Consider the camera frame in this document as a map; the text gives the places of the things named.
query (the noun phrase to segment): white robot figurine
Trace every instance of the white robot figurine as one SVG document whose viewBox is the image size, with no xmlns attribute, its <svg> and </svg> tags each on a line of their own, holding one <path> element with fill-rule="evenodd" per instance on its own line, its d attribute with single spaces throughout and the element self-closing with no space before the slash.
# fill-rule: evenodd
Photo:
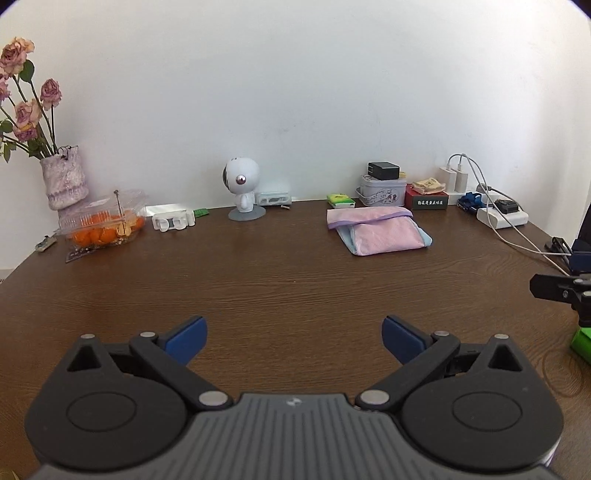
<svg viewBox="0 0 591 480">
<path fill-rule="evenodd" d="M 258 186 L 260 170 L 251 158 L 231 159 L 222 172 L 224 185 L 234 194 L 236 208 L 228 214 L 231 220 L 254 220 L 265 215 L 265 209 L 255 205 L 254 190 Z"/>
</svg>

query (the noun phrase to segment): plastic container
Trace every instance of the plastic container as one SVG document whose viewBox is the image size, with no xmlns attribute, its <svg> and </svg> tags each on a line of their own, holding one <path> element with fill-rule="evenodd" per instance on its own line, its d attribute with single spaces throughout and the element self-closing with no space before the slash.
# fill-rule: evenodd
<svg viewBox="0 0 591 480">
<path fill-rule="evenodd" d="M 141 190 L 127 190 L 86 203 L 65 213 L 59 220 L 60 235 L 75 249 L 120 245 L 130 241 L 145 223 L 146 197 Z"/>
<path fill-rule="evenodd" d="M 407 179 L 378 180 L 370 175 L 361 175 L 361 186 L 357 188 L 359 200 L 366 207 L 404 205 Z"/>
</svg>

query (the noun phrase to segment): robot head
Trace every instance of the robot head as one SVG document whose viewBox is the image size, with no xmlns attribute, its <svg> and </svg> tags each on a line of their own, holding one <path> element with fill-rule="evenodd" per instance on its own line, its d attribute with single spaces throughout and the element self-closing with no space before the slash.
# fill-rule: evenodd
<svg viewBox="0 0 591 480">
<path fill-rule="evenodd" d="M 251 158 L 233 158 L 223 169 L 222 180 L 233 194 L 249 193 L 256 189 L 259 182 L 258 164 Z"/>
</svg>

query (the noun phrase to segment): triangular hole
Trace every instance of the triangular hole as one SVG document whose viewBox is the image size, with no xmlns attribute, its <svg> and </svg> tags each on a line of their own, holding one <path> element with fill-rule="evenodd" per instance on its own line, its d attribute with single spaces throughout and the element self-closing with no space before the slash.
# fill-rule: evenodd
<svg viewBox="0 0 591 480">
<path fill-rule="evenodd" d="M 496 348 L 488 367 L 511 372 L 521 372 L 522 370 L 521 365 L 506 345 L 500 345 Z"/>
<path fill-rule="evenodd" d="M 75 359 L 72 360 L 72 363 L 68 367 L 68 371 L 77 372 L 80 370 L 91 370 L 93 368 L 100 368 L 100 362 L 92 347 L 86 345 L 78 351 Z"/>
</svg>

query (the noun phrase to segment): bouquet of flowers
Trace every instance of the bouquet of flowers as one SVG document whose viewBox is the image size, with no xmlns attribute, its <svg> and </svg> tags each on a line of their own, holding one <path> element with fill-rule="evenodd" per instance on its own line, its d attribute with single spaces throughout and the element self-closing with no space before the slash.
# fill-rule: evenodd
<svg viewBox="0 0 591 480">
<path fill-rule="evenodd" d="M 58 153 L 53 109 L 61 100 L 60 86 L 54 79 L 48 79 L 37 95 L 33 86 L 35 66 L 27 58 L 27 54 L 34 50 L 35 45 L 32 41 L 15 37 L 2 49 L 0 55 L 0 110 L 6 115 L 6 119 L 0 122 L 0 151 L 7 162 L 10 160 L 11 151 L 17 148 L 27 152 L 29 157 L 39 159 Z M 22 101 L 17 98 L 18 103 L 15 103 L 8 90 L 10 80 L 15 83 L 22 98 Z M 30 100 L 27 100 L 22 90 L 24 83 L 29 84 L 33 94 Z M 14 116 L 7 112 L 6 103 L 2 104 L 5 100 L 12 104 Z M 49 135 L 43 130 L 41 119 L 45 120 Z"/>
</svg>

